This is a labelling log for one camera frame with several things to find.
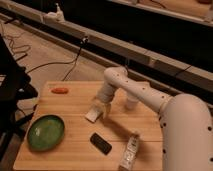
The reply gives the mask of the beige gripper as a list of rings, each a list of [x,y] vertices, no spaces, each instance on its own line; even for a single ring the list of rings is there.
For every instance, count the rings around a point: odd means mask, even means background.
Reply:
[[[102,118],[106,118],[111,110],[110,103],[102,102],[98,98],[93,99],[92,107],[99,113]]]

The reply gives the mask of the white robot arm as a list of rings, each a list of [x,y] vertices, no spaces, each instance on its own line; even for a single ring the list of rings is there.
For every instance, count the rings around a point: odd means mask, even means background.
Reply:
[[[96,98],[110,103],[118,88],[156,112],[162,126],[163,171],[213,171],[213,122],[200,98],[191,94],[170,96],[127,76],[124,67],[104,71]]]

